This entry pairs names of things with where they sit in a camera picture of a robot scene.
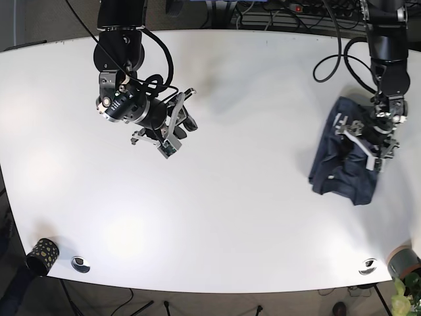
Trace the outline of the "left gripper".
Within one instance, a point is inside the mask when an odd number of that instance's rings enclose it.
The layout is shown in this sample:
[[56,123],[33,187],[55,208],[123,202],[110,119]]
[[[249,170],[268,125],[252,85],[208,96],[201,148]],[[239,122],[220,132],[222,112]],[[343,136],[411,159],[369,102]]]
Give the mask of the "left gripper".
[[340,135],[339,158],[356,160],[358,147],[366,155],[366,169],[382,172],[384,161],[394,158],[400,143],[394,133],[406,122],[408,105],[402,95],[381,96],[373,107],[357,105],[351,115],[338,114],[335,134]]

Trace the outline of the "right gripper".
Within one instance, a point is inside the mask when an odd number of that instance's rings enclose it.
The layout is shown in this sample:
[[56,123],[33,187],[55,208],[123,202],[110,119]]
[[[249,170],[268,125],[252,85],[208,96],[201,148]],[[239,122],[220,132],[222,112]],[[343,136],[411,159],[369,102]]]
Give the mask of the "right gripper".
[[187,137],[186,132],[198,129],[184,106],[184,102],[196,91],[190,88],[161,101],[146,91],[148,87],[148,84],[143,85],[120,71],[102,72],[96,108],[110,122],[140,126],[141,129],[132,134],[131,143],[135,145],[140,140],[150,142],[168,159],[181,148],[179,140]]

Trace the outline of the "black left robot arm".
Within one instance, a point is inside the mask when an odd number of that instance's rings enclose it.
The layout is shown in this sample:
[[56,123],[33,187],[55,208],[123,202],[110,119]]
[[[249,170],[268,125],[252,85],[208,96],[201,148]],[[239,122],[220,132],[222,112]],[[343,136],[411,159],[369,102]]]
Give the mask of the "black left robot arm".
[[376,85],[373,108],[360,120],[344,120],[336,134],[347,137],[367,156],[366,169],[379,172],[394,156],[399,142],[394,132],[408,116],[405,94],[407,72],[407,6],[404,1],[361,1],[361,12],[370,53],[370,71]]

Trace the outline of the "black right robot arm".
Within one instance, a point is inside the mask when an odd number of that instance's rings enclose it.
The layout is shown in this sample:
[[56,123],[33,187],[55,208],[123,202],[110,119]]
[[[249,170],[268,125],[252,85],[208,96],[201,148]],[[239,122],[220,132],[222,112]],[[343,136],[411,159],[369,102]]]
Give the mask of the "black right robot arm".
[[[99,71],[96,108],[110,122],[140,126],[131,143],[151,142],[169,158],[182,146],[181,140],[198,126],[184,102],[195,94],[180,92],[172,85],[174,63],[169,49],[145,28],[146,1],[102,1],[97,19],[98,37],[93,53]],[[144,62],[142,37],[148,36],[163,50],[168,76],[154,74],[141,80],[137,72]]]

